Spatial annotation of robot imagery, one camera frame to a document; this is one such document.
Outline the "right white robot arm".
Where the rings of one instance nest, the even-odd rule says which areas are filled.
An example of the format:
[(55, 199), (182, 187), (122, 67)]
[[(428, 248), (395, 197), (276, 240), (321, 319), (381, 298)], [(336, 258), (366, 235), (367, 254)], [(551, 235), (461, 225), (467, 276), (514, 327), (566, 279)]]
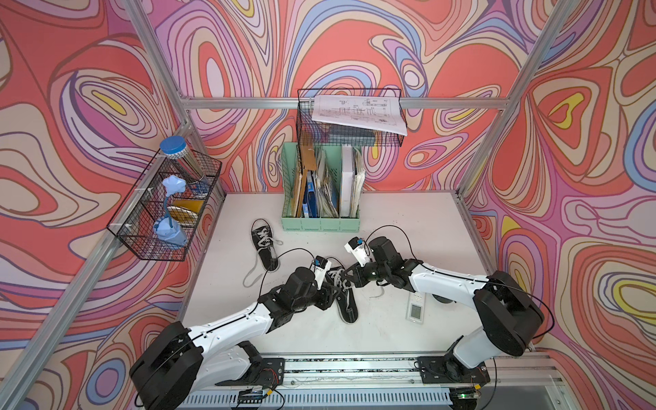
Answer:
[(353, 237), (344, 246), (356, 259), (347, 280), (356, 287), (384, 281), (397, 289), (433, 295), (474, 310), (481, 326), (458, 338), (443, 359), (443, 371), (457, 379), (499, 355), (520, 357), (545, 321), (541, 309), (503, 271), (490, 276), (441, 270), (416, 257), (405, 258), (387, 237), (366, 242)]

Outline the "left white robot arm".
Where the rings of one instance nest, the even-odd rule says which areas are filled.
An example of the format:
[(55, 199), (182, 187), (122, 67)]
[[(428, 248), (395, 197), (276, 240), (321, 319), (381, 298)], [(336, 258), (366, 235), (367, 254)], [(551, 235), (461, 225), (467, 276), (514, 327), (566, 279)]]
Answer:
[(313, 269), (300, 266), (242, 311), (201, 326), (187, 328), (179, 321), (166, 326), (129, 371), (141, 406), (175, 409), (191, 392), (213, 384), (254, 384), (265, 368), (253, 339), (308, 307), (331, 307), (330, 270), (329, 262)]

